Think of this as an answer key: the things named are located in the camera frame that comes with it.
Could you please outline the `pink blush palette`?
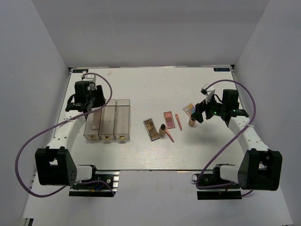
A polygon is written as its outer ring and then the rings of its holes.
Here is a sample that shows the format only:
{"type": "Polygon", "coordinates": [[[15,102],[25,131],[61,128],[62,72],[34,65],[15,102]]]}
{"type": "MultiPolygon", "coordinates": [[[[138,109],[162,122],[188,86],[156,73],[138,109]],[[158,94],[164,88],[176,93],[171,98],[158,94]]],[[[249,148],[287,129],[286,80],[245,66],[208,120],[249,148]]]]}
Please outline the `pink blush palette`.
{"type": "Polygon", "coordinates": [[[166,122],[166,127],[167,129],[174,129],[175,128],[175,123],[174,123],[174,119],[173,119],[173,115],[172,112],[164,112],[164,119],[166,122]]]}

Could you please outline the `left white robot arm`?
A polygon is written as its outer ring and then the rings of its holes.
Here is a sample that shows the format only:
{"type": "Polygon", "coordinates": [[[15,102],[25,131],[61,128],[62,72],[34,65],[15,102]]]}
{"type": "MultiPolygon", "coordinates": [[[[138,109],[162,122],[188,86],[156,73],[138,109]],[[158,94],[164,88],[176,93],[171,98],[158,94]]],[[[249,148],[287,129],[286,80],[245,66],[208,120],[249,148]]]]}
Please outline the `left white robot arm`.
{"type": "Polygon", "coordinates": [[[59,126],[54,138],[45,148],[37,149],[35,161],[39,183],[43,186],[73,186],[83,181],[88,187],[99,184],[99,176],[92,165],[76,165],[71,149],[88,113],[105,104],[101,85],[92,87],[88,81],[75,83],[75,94],[69,97],[65,109],[66,123],[59,126]]]}

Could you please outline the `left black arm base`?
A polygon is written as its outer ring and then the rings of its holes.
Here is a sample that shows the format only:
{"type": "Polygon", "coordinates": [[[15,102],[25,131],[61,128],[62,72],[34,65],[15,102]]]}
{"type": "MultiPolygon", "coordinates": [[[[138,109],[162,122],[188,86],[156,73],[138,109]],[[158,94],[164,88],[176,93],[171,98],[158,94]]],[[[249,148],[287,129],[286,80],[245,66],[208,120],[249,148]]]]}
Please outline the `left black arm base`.
{"type": "Polygon", "coordinates": [[[119,171],[96,170],[89,184],[76,184],[69,190],[70,197],[114,197],[119,183],[119,171]]]}

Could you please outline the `pink lip pencil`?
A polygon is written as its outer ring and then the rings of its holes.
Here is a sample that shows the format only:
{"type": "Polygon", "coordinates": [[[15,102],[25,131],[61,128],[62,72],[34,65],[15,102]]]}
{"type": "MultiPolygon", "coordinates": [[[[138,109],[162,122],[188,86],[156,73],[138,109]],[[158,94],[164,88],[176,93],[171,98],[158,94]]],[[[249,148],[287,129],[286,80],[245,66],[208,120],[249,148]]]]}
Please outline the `pink lip pencil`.
{"type": "Polygon", "coordinates": [[[179,116],[178,116],[178,114],[175,114],[175,117],[176,117],[176,120],[177,120],[178,126],[179,126],[179,128],[180,128],[180,131],[182,131],[182,125],[181,125],[181,122],[180,122],[180,119],[179,119],[179,116]]]}
{"type": "Polygon", "coordinates": [[[169,139],[174,143],[174,139],[172,138],[171,134],[169,133],[169,131],[166,129],[166,134],[169,137],[169,139]]]}

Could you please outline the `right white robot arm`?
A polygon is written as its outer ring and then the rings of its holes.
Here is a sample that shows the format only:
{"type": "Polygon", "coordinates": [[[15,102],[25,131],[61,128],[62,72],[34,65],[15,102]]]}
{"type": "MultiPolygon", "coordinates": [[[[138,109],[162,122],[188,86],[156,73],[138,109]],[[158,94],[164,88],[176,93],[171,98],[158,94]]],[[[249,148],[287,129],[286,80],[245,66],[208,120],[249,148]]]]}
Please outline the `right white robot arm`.
{"type": "Polygon", "coordinates": [[[245,155],[240,166],[217,164],[208,182],[199,174],[196,187],[203,190],[238,185],[243,190],[276,191],[280,182],[282,155],[279,151],[272,151],[258,136],[248,113],[239,108],[238,91],[225,89],[222,99],[215,97],[214,88],[205,88],[201,92],[206,98],[196,104],[192,119],[202,123],[203,113],[208,120],[219,116],[233,132],[235,136],[232,140],[239,142],[245,155]]]}

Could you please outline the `brown gold eyeshadow palette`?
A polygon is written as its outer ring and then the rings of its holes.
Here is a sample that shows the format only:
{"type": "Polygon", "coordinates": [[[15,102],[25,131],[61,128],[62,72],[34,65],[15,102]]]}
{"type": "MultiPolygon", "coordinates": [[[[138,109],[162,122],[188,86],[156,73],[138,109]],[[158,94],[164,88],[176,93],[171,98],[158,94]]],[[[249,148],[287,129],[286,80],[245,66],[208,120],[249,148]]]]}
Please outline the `brown gold eyeshadow palette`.
{"type": "Polygon", "coordinates": [[[144,120],[143,124],[147,130],[148,136],[151,141],[155,141],[155,140],[159,139],[158,131],[156,130],[152,119],[144,120]]]}

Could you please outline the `beige foundation bottle black cap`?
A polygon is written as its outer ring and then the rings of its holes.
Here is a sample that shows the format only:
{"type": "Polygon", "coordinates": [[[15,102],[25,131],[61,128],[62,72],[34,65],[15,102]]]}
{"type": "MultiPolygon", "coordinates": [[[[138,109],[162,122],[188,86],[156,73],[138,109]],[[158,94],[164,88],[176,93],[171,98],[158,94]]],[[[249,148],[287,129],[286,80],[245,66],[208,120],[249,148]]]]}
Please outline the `beige foundation bottle black cap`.
{"type": "Polygon", "coordinates": [[[161,124],[158,133],[159,133],[160,137],[164,137],[165,136],[165,134],[166,134],[166,125],[165,124],[161,124]]]}

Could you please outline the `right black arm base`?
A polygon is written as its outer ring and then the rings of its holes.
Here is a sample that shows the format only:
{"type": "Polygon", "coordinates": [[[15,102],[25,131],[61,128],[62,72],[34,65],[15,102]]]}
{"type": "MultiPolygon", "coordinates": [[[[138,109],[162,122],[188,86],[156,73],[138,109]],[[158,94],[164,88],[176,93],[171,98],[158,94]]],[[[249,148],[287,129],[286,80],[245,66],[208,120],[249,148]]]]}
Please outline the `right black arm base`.
{"type": "MultiPolygon", "coordinates": [[[[213,173],[205,173],[199,182],[199,186],[213,186],[226,184],[227,181],[216,182],[213,173]]],[[[210,189],[198,189],[198,200],[238,200],[242,199],[239,185],[230,185],[210,189]]]]}

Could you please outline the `beige foundation bottle silver cap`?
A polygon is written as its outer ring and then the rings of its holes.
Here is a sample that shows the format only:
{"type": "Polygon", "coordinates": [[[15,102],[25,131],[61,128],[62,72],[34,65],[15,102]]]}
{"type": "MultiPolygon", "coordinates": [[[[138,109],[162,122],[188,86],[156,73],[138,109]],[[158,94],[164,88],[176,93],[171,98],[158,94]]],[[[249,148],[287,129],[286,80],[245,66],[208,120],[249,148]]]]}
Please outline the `beige foundation bottle silver cap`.
{"type": "Polygon", "coordinates": [[[194,118],[190,117],[190,119],[188,121],[188,125],[193,127],[195,125],[195,123],[196,123],[196,120],[194,118]]]}

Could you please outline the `colourful square eyeshadow palette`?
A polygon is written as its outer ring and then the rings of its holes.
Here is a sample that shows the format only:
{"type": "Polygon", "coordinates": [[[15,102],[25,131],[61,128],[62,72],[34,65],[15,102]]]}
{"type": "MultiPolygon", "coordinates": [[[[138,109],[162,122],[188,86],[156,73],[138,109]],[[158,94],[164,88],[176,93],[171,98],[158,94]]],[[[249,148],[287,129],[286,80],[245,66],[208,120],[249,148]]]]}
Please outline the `colourful square eyeshadow palette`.
{"type": "Polygon", "coordinates": [[[191,116],[193,113],[195,113],[195,106],[193,103],[190,103],[188,105],[186,105],[184,108],[183,108],[183,111],[188,115],[188,116],[191,116]]]}

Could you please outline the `pink brown eyeshadow palette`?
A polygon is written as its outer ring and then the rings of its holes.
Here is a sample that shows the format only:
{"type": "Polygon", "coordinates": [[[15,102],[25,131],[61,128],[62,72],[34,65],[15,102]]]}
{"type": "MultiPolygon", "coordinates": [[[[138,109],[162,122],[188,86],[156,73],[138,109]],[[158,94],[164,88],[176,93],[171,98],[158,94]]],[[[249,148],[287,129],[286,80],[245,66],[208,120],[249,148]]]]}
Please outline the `pink brown eyeshadow palette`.
{"type": "Polygon", "coordinates": [[[90,120],[91,120],[91,129],[99,129],[100,120],[101,120],[101,110],[91,113],[90,120]]]}

